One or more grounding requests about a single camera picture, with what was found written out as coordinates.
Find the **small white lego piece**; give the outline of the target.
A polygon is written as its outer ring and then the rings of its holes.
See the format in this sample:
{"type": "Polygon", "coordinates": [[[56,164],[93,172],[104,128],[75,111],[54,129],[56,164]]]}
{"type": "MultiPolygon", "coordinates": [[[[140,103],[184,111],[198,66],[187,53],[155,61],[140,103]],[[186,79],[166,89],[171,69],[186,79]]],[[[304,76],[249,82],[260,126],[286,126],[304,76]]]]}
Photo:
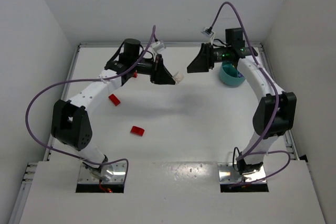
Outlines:
{"type": "Polygon", "coordinates": [[[175,84],[179,84],[183,80],[184,76],[182,73],[177,72],[175,75],[173,75],[172,79],[175,81],[175,84]]]}

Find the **red curved lego brick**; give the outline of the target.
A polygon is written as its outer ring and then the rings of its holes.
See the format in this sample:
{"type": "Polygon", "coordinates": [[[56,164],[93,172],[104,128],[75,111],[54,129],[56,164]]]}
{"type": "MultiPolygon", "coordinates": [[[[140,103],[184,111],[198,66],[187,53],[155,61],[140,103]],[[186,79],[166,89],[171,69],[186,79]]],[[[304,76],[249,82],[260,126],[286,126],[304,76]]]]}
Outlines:
{"type": "Polygon", "coordinates": [[[145,130],[141,127],[138,126],[133,126],[130,130],[131,134],[137,135],[137,136],[143,136],[144,135],[145,130]]]}

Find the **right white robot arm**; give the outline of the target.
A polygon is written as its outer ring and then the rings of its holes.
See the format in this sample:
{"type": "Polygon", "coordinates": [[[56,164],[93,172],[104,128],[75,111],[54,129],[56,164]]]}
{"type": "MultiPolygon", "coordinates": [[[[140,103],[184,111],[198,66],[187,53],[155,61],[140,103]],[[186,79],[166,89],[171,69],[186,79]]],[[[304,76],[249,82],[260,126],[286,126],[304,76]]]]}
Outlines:
{"type": "Polygon", "coordinates": [[[245,174],[259,170],[273,143],[292,129],[297,98],[267,73],[257,52],[245,45],[241,28],[226,29],[225,35],[226,45],[222,48],[202,43],[198,55],[187,66],[187,73],[208,72],[217,62],[229,62],[252,88],[258,100],[253,116],[254,133],[236,159],[238,172],[245,174]]]}

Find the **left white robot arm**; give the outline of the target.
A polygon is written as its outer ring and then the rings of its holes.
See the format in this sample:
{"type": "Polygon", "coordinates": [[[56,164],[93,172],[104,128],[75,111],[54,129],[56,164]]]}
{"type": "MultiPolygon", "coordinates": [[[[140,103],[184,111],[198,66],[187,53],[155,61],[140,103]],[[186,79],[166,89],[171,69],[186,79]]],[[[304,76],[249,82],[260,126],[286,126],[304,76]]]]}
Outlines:
{"type": "Polygon", "coordinates": [[[141,43],[128,38],[107,61],[98,80],[67,101],[54,104],[51,135],[73,148],[93,176],[103,178],[110,173],[108,158],[94,145],[90,114],[113,91],[123,86],[136,73],[150,77],[153,84],[175,85],[176,81],[166,69],[160,51],[165,49],[162,41],[151,43],[152,58],[140,58],[141,43]]]}

